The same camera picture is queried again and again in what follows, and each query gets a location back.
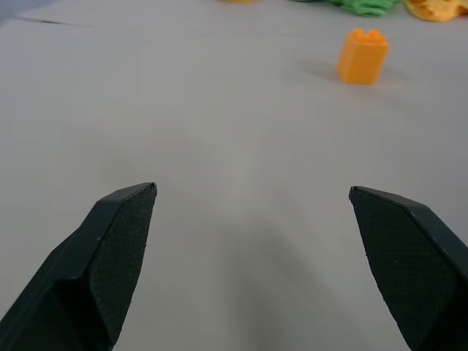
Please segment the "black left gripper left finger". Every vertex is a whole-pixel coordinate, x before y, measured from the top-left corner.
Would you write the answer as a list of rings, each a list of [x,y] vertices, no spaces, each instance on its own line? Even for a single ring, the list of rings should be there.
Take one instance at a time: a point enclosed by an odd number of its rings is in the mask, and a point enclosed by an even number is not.
[[[113,351],[143,266],[156,195],[150,182],[98,200],[0,320],[0,351]]]

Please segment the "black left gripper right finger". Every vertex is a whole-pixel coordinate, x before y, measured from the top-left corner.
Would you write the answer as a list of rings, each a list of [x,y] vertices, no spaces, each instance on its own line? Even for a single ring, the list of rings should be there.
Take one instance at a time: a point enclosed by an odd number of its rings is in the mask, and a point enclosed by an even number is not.
[[[411,351],[468,351],[468,246],[426,205],[352,186],[372,275]]]

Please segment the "orange toy building block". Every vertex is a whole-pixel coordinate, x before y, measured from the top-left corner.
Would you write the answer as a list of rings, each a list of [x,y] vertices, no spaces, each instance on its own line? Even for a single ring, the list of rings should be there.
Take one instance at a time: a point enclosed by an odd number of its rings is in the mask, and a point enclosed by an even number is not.
[[[380,31],[353,29],[344,38],[336,71],[343,83],[371,85],[377,82],[390,44]]]

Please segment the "yellow-orange toy piece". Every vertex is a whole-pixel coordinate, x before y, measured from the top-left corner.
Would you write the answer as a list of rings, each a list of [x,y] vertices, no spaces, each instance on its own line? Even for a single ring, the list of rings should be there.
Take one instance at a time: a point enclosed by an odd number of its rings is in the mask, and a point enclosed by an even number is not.
[[[430,22],[448,22],[468,16],[468,0],[404,0],[408,12]]]

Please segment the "green toy piece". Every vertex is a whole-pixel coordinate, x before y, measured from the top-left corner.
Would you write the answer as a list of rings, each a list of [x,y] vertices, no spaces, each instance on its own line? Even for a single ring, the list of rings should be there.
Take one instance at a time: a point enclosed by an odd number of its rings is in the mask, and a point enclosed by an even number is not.
[[[378,18],[386,15],[402,0],[291,0],[300,3],[326,2],[354,15]]]

